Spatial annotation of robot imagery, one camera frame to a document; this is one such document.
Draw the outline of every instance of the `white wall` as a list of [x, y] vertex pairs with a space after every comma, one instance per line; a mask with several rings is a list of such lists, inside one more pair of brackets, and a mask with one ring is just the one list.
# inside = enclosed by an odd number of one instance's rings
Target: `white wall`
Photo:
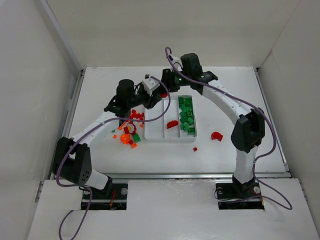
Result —
[[260, 67], [300, 0], [48, 0], [82, 66]]
[[320, 1], [302, 0], [259, 70], [292, 176], [320, 232]]
[[0, 0], [0, 238], [28, 234], [71, 73], [33, 0]]

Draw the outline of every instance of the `bolt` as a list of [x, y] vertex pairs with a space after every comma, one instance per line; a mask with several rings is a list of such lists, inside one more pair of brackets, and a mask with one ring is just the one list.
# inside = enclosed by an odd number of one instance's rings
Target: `bolt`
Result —
[[223, 194], [224, 192], [223, 192], [222, 190], [223, 190], [223, 188], [219, 186], [219, 187], [216, 189], [216, 192], [217, 192], [218, 194]]
[[261, 193], [260, 187], [258, 187], [258, 186], [255, 186], [255, 187], [253, 188], [253, 191], [254, 191], [256, 194]]
[[122, 195], [127, 195], [127, 193], [128, 193], [128, 189], [126, 189], [125, 187], [121, 189]]

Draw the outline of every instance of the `green cube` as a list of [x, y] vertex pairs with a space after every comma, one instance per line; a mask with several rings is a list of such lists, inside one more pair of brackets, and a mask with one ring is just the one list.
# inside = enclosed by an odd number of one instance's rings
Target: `green cube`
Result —
[[191, 106], [191, 103], [192, 103], [191, 98], [188, 97], [188, 98], [185, 98], [185, 99], [184, 99], [184, 104], [185, 104], [186, 106], [188, 106], [188, 107]]
[[186, 116], [180, 118], [180, 123], [185, 123], [188, 120], [188, 118]]
[[132, 135], [132, 138], [133, 138], [133, 141], [134, 141], [135, 143], [138, 143], [138, 142], [140, 142], [140, 141], [141, 141], [141, 139], [140, 139], [140, 137], [139, 137], [138, 133], [136, 133], [136, 134]]
[[179, 103], [179, 106], [180, 105], [184, 105], [184, 98], [183, 97], [178, 97], [178, 103]]
[[185, 130], [186, 132], [189, 131], [189, 124], [188, 123], [186, 123], [186, 122], [184, 123], [183, 130]]
[[186, 113], [186, 115], [188, 116], [188, 117], [193, 117], [194, 116], [194, 111], [188, 111], [187, 113]]
[[194, 127], [189, 127], [188, 134], [189, 135], [195, 135], [196, 134], [196, 129]]
[[191, 118], [191, 117], [189, 117], [188, 119], [187, 119], [187, 123], [189, 124], [189, 125], [192, 125], [192, 124], [194, 124], [194, 120]]

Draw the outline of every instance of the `purple cable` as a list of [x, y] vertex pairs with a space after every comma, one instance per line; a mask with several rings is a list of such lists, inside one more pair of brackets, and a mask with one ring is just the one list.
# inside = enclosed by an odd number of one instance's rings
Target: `purple cable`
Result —
[[272, 138], [273, 138], [273, 146], [272, 146], [272, 149], [271, 149], [269, 152], [264, 153], [264, 154], [262, 154], [262, 155], [259, 155], [259, 156], [257, 156], [257, 157], [254, 159], [254, 161], [253, 161], [253, 167], [252, 167], [252, 173], [253, 173], [254, 179], [256, 179], [258, 183], [261, 183], [262, 185], [265, 185], [266, 187], [268, 187], [268, 188], [272, 189], [273, 191], [275, 191], [276, 193], [278, 193], [278, 194], [279, 194], [281, 197], [283, 197], [283, 199], [289, 204], [289, 207], [281, 204], [280, 202], [278, 202], [278, 201], [276, 201], [276, 200], [274, 200], [274, 199], [272, 199], [272, 198], [270, 198], [270, 197], [268, 197], [268, 196], [262, 196], [262, 195], [251, 196], [251, 197], [244, 198], [244, 199], [240, 199], [240, 200], [236, 200], [236, 201], [228, 201], [228, 203], [235, 204], [235, 203], [241, 203], [241, 202], [246, 201], [246, 200], [249, 200], [249, 199], [265, 198], [265, 199], [268, 199], [268, 200], [270, 200], [270, 201], [272, 201], [272, 202], [280, 205], [281, 207], [283, 207], [283, 208], [285, 208], [285, 209], [292, 210], [293, 207], [292, 207], [290, 201], [289, 201], [281, 192], [279, 192], [278, 190], [276, 190], [274, 187], [266, 184], [265, 182], [261, 181], [261, 180], [258, 179], [258, 177], [256, 176], [256, 171], [255, 171], [255, 169], [256, 169], [256, 162], [257, 162], [257, 160], [260, 159], [260, 158], [263, 158], [263, 157], [265, 157], [265, 156], [268, 156], [268, 155], [270, 155], [271, 153], [273, 153], [273, 152], [275, 151], [275, 149], [276, 149], [276, 146], [277, 146], [277, 139], [276, 139], [275, 130], [274, 130], [271, 122], [270, 122], [269, 119], [267, 118], [267, 116], [264, 114], [264, 112], [263, 112], [261, 109], [259, 109], [258, 107], [256, 107], [255, 105], [253, 105], [252, 103], [250, 103], [250, 102], [248, 102], [248, 101], [246, 101], [246, 100], [243, 100], [243, 99], [241, 99], [241, 98], [238, 98], [238, 97], [236, 97], [236, 96], [233, 96], [233, 95], [231, 95], [231, 94], [229, 94], [229, 93], [221, 90], [220, 88], [211, 86], [211, 85], [206, 84], [206, 83], [203, 83], [203, 82], [199, 82], [199, 81], [193, 80], [193, 79], [191, 79], [191, 78], [183, 75], [181, 72], [178, 71], [178, 69], [175, 67], [175, 65], [171, 62], [171, 59], [170, 59], [170, 57], [169, 57], [168, 51], [170, 52], [170, 54], [172, 54], [171, 48], [167, 46], [167, 47], [165, 48], [165, 57], [166, 57], [166, 59], [168, 60], [169, 64], [170, 64], [171, 67], [173, 68], [173, 70], [174, 70], [177, 74], [179, 74], [182, 78], [188, 80], [189, 82], [192, 82], [192, 83], [195, 83], [195, 84], [199, 84], [199, 85], [203, 85], [203, 86], [206, 86], [206, 87], [208, 87], [208, 88], [214, 89], [214, 90], [216, 90], [216, 91], [218, 91], [218, 92], [220, 92], [220, 93], [228, 96], [228, 97], [231, 98], [231, 99], [234, 99], [234, 100], [236, 100], [236, 101], [242, 102], [242, 103], [244, 103], [244, 104], [246, 104], [246, 105], [254, 108], [255, 110], [257, 110], [257, 111], [263, 116], [264, 120], [266, 121], [267, 125], [269, 126], [269, 128], [270, 128], [270, 130], [271, 130], [271, 134], [272, 134]]
[[[69, 157], [69, 154], [73, 151], [73, 149], [75, 149], [75, 147], [83, 140], [85, 139], [88, 135], [90, 135], [92, 132], [94, 132], [95, 130], [97, 130], [98, 128], [102, 127], [104, 124], [108, 123], [108, 122], [111, 122], [113, 120], [125, 120], [125, 121], [131, 121], [131, 122], [142, 122], [142, 123], [148, 123], [148, 122], [152, 122], [152, 121], [155, 121], [155, 120], [158, 120], [160, 119], [163, 115], [166, 114], [166, 112], [168, 111], [169, 107], [170, 107], [170, 104], [171, 104], [171, 96], [170, 96], [170, 92], [168, 90], [168, 88], [166, 87], [166, 85], [161, 82], [158, 78], [154, 77], [154, 76], [150, 76], [151, 79], [157, 81], [158, 83], [160, 83], [164, 90], [166, 91], [167, 95], [168, 95], [168, 106], [166, 107], [166, 109], [164, 110], [163, 113], [161, 113], [159, 116], [153, 118], [153, 119], [149, 119], [149, 120], [140, 120], [140, 119], [130, 119], [130, 118], [125, 118], [125, 117], [114, 117], [114, 118], [110, 118], [110, 119], [107, 119], [105, 120], [103, 123], [100, 123], [99, 125], [95, 126], [94, 128], [92, 128], [91, 130], [89, 130], [87, 133], [85, 133], [82, 137], [79, 138], [78, 141], [76, 141], [71, 147], [70, 149], [67, 151], [67, 153], [65, 154], [65, 156], [63, 157], [60, 165], [59, 165], [59, 168], [58, 168], [58, 171], [56, 172], [56, 184], [58, 184], [60, 187], [64, 187], [64, 188], [68, 188], [68, 187], [75, 187], [77, 186], [76, 184], [69, 184], [69, 185], [66, 185], [66, 184], [62, 184], [60, 182], [60, 174], [61, 174], [61, 170], [62, 170], [62, 167], [63, 165], [65, 164], [67, 158]], [[82, 217], [82, 220], [79, 224], [79, 227], [77, 228], [74, 236], [71, 238], [71, 240], [75, 239], [75, 237], [77, 236], [81, 226], [82, 226], [82, 223], [84, 222], [85, 218], [86, 218], [86, 215], [88, 213], [88, 210], [89, 210], [89, 207], [90, 207], [90, 204], [91, 204], [91, 201], [92, 201], [92, 190], [90, 187], [88, 186], [85, 186], [89, 192], [90, 192], [90, 199], [89, 199], [89, 202], [87, 204], [87, 207], [85, 209], [85, 212], [84, 212], [84, 215]], [[60, 227], [59, 227], [59, 238], [60, 240], [63, 240], [62, 236], [61, 236], [61, 230], [62, 230], [62, 226], [63, 226], [63, 223], [64, 221], [67, 219], [67, 217], [73, 212], [73, 210], [71, 210], [70, 212], [68, 212], [68, 214], [63, 218], [62, 222], [60, 223]]]

